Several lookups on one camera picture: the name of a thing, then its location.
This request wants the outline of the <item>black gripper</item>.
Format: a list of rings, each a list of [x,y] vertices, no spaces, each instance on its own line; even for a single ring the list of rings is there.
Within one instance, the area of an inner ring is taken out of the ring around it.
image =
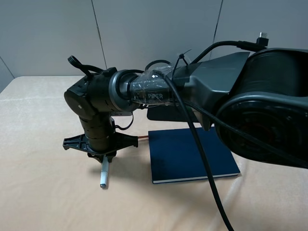
[[[109,163],[117,151],[127,147],[138,147],[138,137],[116,132],[114,120],[110,115],[95,115],[91,120],[80,119],[84,134],[65,138],[63,148],[86,152],[89,158],[103,163],[103,156]]]

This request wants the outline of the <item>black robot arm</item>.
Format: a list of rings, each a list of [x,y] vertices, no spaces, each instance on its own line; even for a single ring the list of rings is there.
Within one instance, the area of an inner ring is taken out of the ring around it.
[[[215,126],[235,154],[254,161],[308,166],[308,52],[265,49],[209,61],[142,70],[88,73],[65,93],[84,134],[65,139],[74,148],[109,159],[136,138],[117,133],[111,117],[142,107],[191,108],[205,130]]]

